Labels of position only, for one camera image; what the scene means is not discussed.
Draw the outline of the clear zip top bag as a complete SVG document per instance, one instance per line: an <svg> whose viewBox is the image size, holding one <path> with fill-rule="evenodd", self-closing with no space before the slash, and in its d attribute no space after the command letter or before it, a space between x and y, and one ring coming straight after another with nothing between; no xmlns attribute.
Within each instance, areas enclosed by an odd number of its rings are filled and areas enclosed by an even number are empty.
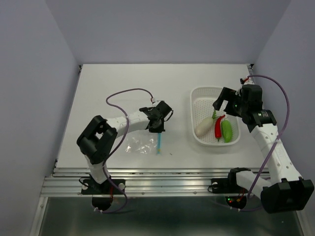
<svg viewBox="0 0 315 236"><path fill-rule="evenodd" d="M161 133L136 132L126 138L127 153L136 154L161 154Z"/></svg>

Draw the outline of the green toy pepper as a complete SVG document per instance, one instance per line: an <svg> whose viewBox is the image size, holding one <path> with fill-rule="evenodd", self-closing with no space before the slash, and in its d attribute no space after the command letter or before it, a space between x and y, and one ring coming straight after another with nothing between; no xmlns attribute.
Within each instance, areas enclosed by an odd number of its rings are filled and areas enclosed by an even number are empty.
<svg viewBox="0 0 315 236"><path fill-rule="evenodd" d="M225 143L230 143L233 137L232 125L230 121L224 120L221 123L221 132Z"/></svg>

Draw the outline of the white toy radish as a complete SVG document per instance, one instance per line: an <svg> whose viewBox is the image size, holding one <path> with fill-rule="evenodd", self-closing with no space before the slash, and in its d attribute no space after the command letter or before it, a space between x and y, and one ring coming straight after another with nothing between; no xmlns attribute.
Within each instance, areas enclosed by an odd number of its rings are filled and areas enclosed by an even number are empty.
<svg viewBox="0 0 315 236"><path fill-rule="evenodd" d="M202 137L207 134L214 124L217 111L214 110L211 117L204 118L203 121L195 128L194 132L197 137Z"/></svg>

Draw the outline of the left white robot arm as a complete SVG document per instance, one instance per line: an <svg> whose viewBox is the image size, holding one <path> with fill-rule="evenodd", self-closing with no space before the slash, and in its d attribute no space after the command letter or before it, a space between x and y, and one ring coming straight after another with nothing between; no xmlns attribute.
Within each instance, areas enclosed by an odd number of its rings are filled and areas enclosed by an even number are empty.
<svg viewBox="0 0 315 236"><path fill-rule="evenodd" d="M150 133L164 132L164 123L173 115L173 109L164 101L152 107L118 117L104 119L95 116L76 143L85 156L93 181L93 189L103 194L109 190L109 173L105 170L106 161L111 156L112 147L118 137L124 139L130 132L148 130Z"/></svg>

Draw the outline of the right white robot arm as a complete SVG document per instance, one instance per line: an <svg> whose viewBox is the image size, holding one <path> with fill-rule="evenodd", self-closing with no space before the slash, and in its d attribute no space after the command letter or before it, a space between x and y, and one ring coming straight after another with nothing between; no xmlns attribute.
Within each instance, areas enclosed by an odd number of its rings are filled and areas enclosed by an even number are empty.
<svg viewBox="0 0 315 236"><path fill-rule="evenodd" d="M213 107L218 111L223 102L225 113L240 117L265 156L270 179L260 177L261 170L254 174L248 168L234 168L223 180L217 180L213 193L233 193L247 190L261 200L267 213L303 210L312 193L311 180L303 179L293 166L280 138L277 121L270 110L263 109L262 88L258 85L243 85L238 91L224 87Z"/></svg>

